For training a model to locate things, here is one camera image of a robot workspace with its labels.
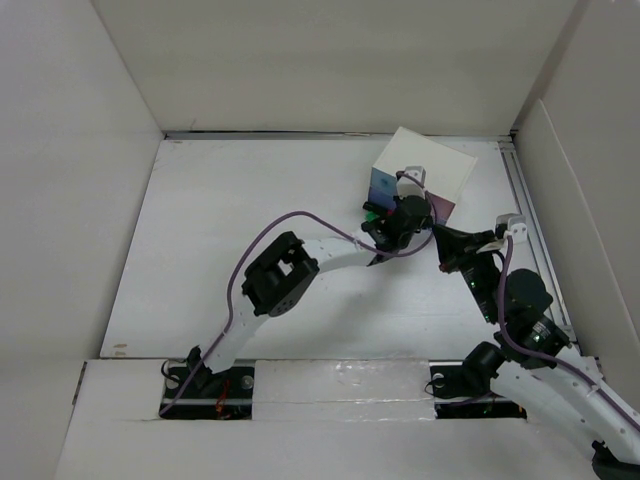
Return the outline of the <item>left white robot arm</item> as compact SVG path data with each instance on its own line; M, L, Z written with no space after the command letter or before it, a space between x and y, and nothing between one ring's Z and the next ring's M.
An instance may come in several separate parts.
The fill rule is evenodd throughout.
M294 217L313 220L335 235L304 240L285 231L253 260L248 259L267 233ZM216 394L222 387L223 375L248 340L266 320L291 311L316 277L411 256L429 243L425 240L410 249L413 237L430 230L436 220L436 208L424 194L397 197L391 212L363 222L352 233L307 211L293 211L277 218L252 241L234 268L226 292L226 323L209 343L191 349L185 360L188 376L180 389L190 386L205 397Z

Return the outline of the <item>light blue drawer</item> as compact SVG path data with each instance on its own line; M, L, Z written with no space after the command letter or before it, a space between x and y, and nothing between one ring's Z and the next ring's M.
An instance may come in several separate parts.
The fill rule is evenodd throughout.
M397 177L394 171L385 171L377 167L371 169L370 187L385 195L393 196L397 192Z

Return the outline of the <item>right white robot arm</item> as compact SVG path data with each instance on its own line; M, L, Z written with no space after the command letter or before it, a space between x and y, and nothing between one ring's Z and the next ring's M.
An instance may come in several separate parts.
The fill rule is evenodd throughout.
M553 299L538 273L510 267L524 225L467 233L433 229L439 268L458 272L483 318L497 326L491 342L432 384L435 396L469 399L491 394L523 407L591 460L600 479L639 476L639 412L604 381L590 359L546 316Z

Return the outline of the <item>pink drawer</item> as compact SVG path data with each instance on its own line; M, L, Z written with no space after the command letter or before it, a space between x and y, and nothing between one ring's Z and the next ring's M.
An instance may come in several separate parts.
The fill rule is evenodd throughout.
M434 210L436 223L439 225L446 225L456 204L433 193L428 193L428 198Z

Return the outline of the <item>blue cap black marker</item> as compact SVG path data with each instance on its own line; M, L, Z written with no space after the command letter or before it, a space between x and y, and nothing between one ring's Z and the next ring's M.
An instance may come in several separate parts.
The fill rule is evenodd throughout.
M361 230L365 233L372 234L377 231L377 226L371 222L363 222L361 224Z

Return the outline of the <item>pink cap black marker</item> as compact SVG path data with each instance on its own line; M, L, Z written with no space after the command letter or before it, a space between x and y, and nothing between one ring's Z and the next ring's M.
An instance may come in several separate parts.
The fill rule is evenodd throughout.
M376 215L384 215L388 212L388 209L386 207L371 203L369 201L365 201L362 205L362 208L365 211L373 212Z

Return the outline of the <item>white drawer organizer cabinet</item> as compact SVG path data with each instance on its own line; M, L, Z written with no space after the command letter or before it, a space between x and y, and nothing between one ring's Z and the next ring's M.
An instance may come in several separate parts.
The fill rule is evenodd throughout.
M474 156L399 127L372 168L396 174L410 166L422 166L426 189L457 203L476 162Z

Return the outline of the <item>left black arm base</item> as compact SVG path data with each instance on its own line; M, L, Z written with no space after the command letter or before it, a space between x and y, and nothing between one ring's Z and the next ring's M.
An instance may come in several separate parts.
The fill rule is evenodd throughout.
M252 418L255 363L240 361L229 370L216 374L200 388L192 380L176 400L189 375L184 363L166 360L161 366L164 389L159 417L166 420L233 421Z

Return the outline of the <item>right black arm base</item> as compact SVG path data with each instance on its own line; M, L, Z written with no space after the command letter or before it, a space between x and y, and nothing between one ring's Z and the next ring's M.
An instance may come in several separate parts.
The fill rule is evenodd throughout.
M526 410L490 390L490 381L506 358L488 342L476 346L464 360L429 363L424 392L434 399L438 420L515 418L526 420Z

